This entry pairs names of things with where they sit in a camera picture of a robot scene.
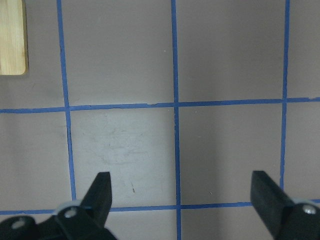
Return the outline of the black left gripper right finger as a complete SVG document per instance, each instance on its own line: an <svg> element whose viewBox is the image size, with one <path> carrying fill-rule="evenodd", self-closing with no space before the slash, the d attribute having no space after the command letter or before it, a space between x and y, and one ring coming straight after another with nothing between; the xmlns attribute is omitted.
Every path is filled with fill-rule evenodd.
<svg viewBox="0 0 320 240"><path fill-rule="evenodd" d="M289 197L265 171L251 174L250 202L274 240L320 238L320 208Z"/></svg>

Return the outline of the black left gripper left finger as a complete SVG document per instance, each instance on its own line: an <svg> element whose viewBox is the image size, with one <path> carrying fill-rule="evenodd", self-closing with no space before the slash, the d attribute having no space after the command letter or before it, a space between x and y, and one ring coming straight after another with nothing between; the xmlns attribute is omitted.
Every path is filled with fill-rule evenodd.
<svg viewBox="0 0 320 240"><path fill-rule="evenodd" d="M2 240L115 240L105 228L112 205L111 175L99 172L84 198L56 209L36 223L29 215L17 215L0 223Z"/></svg>

